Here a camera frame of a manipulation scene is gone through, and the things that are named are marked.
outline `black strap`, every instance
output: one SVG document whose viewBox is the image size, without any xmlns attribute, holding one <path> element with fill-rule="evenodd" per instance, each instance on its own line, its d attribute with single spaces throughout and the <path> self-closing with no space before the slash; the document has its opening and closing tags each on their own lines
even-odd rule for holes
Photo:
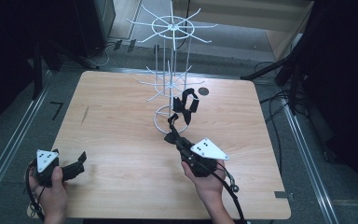
<svg viewBox="0 0 358 224">
<path fill-rule="evenodd" d="M 193 102 L 189 109 L 186 109 L 187 96 L 191 94 L 193 96 Z M 182 101 L 179 97 L 173 98 L 173 111 L 176 113 L 182 113 L 185 119 L 185 123 L 188 125 L 191 121 L 191 113 L 196 113 L 199 107 L 199 97 L 194 93 L 194 89 L 189 88 L 182 92 Z"/>
</svg>

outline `finger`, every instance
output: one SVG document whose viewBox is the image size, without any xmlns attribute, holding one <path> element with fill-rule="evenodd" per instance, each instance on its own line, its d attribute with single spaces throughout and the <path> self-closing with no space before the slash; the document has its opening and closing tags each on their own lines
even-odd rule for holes
<svg viewBox="0 0 358 224">
<path fill-rule="evenodd" d="M 32 167 L 30 169 L 30 173 L 28 175 L 28 179 L 30 181 L 30 189 L 34 190 L 36 189 L 37 186 L 39 186 L 39 184 L 37 183 L 36 178 L 34 177 L 34 167 Z"/>
<path fill-rule="evenodd" d="M 185 176 L 187 176 L 190 180 L 196 178 L 193 172 L 191 171 L 190 167 L 188 166 L 187 162 L 182 161 L 181 164 L 182 164 L 183 171 L 185 172 Z"/>
<path fill-rule="evenodd" d="M 225 166 L 225 161 L 223 160 L 217 160 L 217 163 L 219 163 L 222 167 L 226 167 Z"/>
<path fill-rule="evenodd" d="M 51 184 L 54 189 L 62 188 L 62 169 L 60 166 L 54 167 L 53 174 L 51 175 Z"/>
</svg>

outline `wooden table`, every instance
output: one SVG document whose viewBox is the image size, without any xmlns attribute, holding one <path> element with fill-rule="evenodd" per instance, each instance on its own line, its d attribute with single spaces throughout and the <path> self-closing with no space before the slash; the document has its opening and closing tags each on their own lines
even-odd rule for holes
<svg viewBox="0 0 358 224">
<path fill-rule="evenodd" d="M 68 217 L 82 218 L 209 218 L 194 186 L 183 174 L 180 155 L 163 140 L 153 117 L 169 102 L 163 96 L 147 102 L 156 90 L 136 80 L 154 76 L 85 72 L 76 88 L 53 148 L 60 165 L 86 151 L 86 172 L 70 181 Z M 209 90 L 181 133 L 193 143 L 204 137 L 223 149 L 226 167 L 240 187 L 245 218 L 286 219 L 284 191 L 255 86 L 243 80 L 189 78 L 191 86 Z M 224 190 L 224 204 L 239 218 Z"/>
</svg>

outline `hand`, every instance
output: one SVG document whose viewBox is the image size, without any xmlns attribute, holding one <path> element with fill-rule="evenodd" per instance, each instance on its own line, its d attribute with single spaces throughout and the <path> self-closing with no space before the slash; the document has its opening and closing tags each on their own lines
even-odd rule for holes
<svg viewBox="0 0 358 224">
<path fill-rule="evenodd" d="M 223 167 L 225 166 L 223 161 L 217 161 Z M 182 161 L 182 167 L 185 172 L 185 175 L 194 183 L 196 191 L 204 203 L 209 216 L 212 219 L 214 224 L 217 223 L 234 223 L 229 213 L 227 212 L 225 206 L 223 205 L 222 192 L 223 184 L 213 175 L 208 175 L 206 177 L 195 177 L 190 167 L 185 161 Z M 217 169 L 215 173 L 222 178 L 226 178 L 226 173 L 222 170 L 223 167 L 220 167 L 217 164 Z"/>
<path fill-rule="evenodd" d="M 30 180 L 31 190 L 34 192 L 36 199 L 39 198 L 43 211 L 45 213 L 45 224 L 47 223 L 64 223 L 66 220 L 66 210 L 68 205 L 68 197 L 65 187 L 67 183 L 62 183 L 62 169 L 60 166 L 54 168 L 51 175 L 51 188 L 45 188 L 37 183 L 36 178 L 32 175 L 34 167 L 28 176 Z"/>
<path fill-rule="evenodd" d="M 217 162 L 222 166 L 225 165 L 223 161 Z M 185 175 L 194 183 L 196 191 L 204 203 L 210 201 L 215 202 L 216 200 L 222 199 L 223 184 L 216 177 L 213 175 L 208 175 L 207 177 L 195 177 L 188 164 L 184 161 L 182 161 L 182 167 L 185 171 Z M 219 165 L 217 165 L 215 173 L 223 180 L 226 178 L 225 172 Z"/>
</svg>

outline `white triangular marker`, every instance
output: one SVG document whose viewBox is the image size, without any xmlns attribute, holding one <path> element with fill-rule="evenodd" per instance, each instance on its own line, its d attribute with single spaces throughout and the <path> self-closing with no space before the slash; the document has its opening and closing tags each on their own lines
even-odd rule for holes
<svg viewBox="0 0 358 224">
<path fill-rule="evenodd" d="M 202 158 L 224 161 L 229 160 L 229 156 L 208 138 L 204 138 L 202 141 L 191 147 L 190 150 Z"/>
<path fill-rule="evenodd" d="M 58 155 L 58 152 L 38 149 L 36 151 L 37 172 L 43 172 L 58 157 Z"/>
</svg>

